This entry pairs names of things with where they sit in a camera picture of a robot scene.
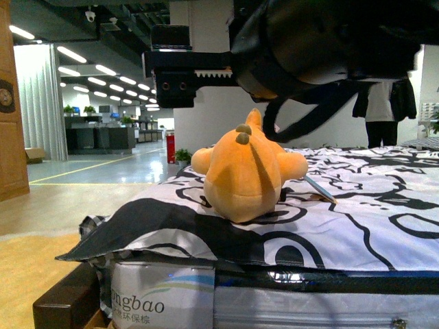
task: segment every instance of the orange plush toy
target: orange plush toy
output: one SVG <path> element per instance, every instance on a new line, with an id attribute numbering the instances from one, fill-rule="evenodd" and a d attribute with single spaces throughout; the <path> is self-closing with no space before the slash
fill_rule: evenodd
<path id="1" fill-rule="evenodd" d="M 199 149 L 192 156 L 193 170 L 206 175 L 207 201 L 235 223 L 273 211 L 285 181 L 299 179 L 308 171 L 305 157 L 269 141 L 261 122 L 255 108 L 245 124 L 226 133 L 214 147 Z"/>

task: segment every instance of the white shirt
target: white shirt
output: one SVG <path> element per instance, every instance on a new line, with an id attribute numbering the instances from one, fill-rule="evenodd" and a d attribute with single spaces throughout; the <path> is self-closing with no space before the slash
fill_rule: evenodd
<path id="1" fill-rule="evenodd" d="M 392 85 L 392 82 L 380 82 L 370 87 L 366 122 L 395 121 L 390 105 Z"/>

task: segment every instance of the plush toy arm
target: plush toy arm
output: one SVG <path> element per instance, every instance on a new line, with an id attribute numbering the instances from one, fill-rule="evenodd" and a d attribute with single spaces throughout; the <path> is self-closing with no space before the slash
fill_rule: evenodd
<path id="1" fill-rule="evenodd" d="M 277 160 L 281 170 L 282 181 L 298 180 L 308 172 L 308 162 L 300 153 L 279 153 Z"/>
<path id="2" fill-rule="evenodd" d="M 206 175 L 209 167 L 211 166 L 211 154 L 213 148 L 199 149 L 194 153 L 191 159 L 191 165 L 196 173 Z"/>

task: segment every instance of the security camera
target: security camera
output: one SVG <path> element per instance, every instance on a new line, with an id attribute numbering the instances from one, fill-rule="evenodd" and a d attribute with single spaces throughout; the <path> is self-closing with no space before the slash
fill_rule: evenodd
<path id="1" fill-rule="evenodd" d="M 96 13 L 92 12 L 91 10 L 87 10 L 85 12 L 85 16 L 86 16 L 87 20 L 92 23 L 95 21 Z"/>

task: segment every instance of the black metal bracket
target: black metal bracket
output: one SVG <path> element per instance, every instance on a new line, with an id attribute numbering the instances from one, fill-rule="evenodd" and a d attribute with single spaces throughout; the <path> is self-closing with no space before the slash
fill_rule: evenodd
<path id="1" fill-rule="evenodd" d="M 154 78 L 157 103 L 163 108 L 193 107 L 196 91 L 203 86 L 238 86 L 230 74 L 229 52 L 149 51 L 143 53 L 143 70 L 145 77 Z"/>

